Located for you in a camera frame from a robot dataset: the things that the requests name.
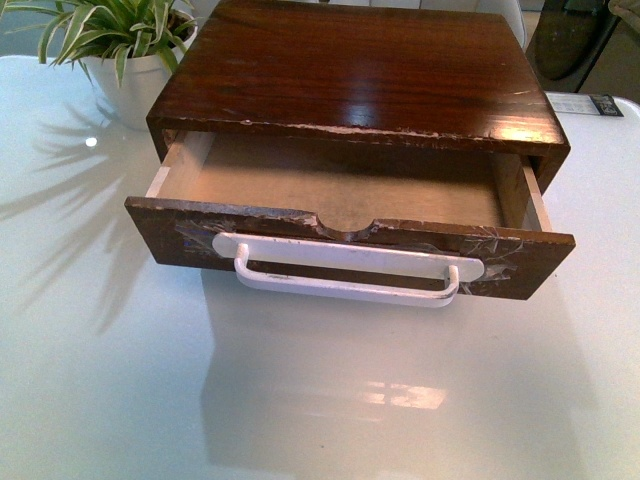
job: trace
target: drawer front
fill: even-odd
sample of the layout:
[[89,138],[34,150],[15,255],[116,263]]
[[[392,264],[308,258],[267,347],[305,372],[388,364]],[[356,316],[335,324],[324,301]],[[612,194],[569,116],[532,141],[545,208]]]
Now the drawer front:
[[[460,293],[527,299],[575,246],[567,234],[403,220],[375,220],[357,232],[325,227],[300,210],[241,207],[163,198],[130,197],[126,207],[158,263],[233,270],[233,259],[212,246],[219,233],[241,233],[389,248],[479,259],[482,277]],[[253,262],[253,270],[422,290],[442,289],[442,280]]]

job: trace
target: scratched wood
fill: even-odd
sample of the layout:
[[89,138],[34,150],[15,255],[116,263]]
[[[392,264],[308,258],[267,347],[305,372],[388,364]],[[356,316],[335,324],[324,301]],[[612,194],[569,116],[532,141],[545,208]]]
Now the scratched wood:
[[567,139],[497,15],[223,0],[152,108],[163,130],[340,138],[537,157]]
[[[232,270],[211,247],[218,232],[305,238],[479,258],[485,276],[461,293],[526,299],[575,246],[528,229],[550,230],[544,218],[520,225],[542,204],[514,158],[530,159],[544,192],[569,145],[499,16],[222,0],[148,123],[161,160],[186,131],[223,139],[207,158],[206,135],[194,149],[174,145],[149,195],[127,199],[159,263]],[[235,135],[256,138],[216,150]],[[300,144],[313,148],[283,154]]]

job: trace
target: white table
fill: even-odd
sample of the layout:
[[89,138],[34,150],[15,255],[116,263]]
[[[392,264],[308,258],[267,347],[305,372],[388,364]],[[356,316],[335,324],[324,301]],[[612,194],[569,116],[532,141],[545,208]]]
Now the white table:
[[0,59],[0,478],[640,478],[637,106],[560,115],[578,247],[532,299],[422,310],[157,265],[151,139],[97,103]]

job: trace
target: white flower pot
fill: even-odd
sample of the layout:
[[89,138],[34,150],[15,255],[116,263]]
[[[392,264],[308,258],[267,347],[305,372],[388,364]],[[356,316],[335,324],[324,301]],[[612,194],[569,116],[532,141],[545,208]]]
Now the white flower pot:
[[[189,47],[197,34],[197,28],[185,42]],[[183,57],[179,48],[173,49],[178,61]],[[171,73],[160,58],[150,55],[127,59],[127,65],[118,88],[115,60],[97,57],[84,58],[91,78],[98,83],[105,97],[114,107],[120,121],[135,130],[147,130],[146,116],[166,85]]]

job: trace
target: clear tape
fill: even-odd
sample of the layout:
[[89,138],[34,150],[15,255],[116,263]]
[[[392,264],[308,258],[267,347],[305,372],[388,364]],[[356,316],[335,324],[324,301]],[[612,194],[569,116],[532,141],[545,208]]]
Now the clear tape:
[[[466,238],[461,250],[465,256],[481,258],[484,266],[484,274],[473,282],[461,283],[460,288],[467,294],[473,295],[470,285],[482,282],[498,282],[510,280],[513,272],[518,266],[509,261],[511,255],[521,252],[524,249],[524,242],[521,240],[517,246],[509,245],[505,248],[504,242],[496,229],[491,227],[478,227],[482,232],[482,237]],[[236,231],[236,224],[231,220],[221,222],[195,222],[192,220],[180,221],[176,223],[176,231],[184,238],[185,251],[198,255],[218,255],[213,249],[212,242],[218,233]],[[434,245],[428,243],[397,245],[392,248],[402,250],[419,251],[424,253],[451,255],[451,252],[444,252]],[[474,285],[474,290],[478,292],[482,288]]]

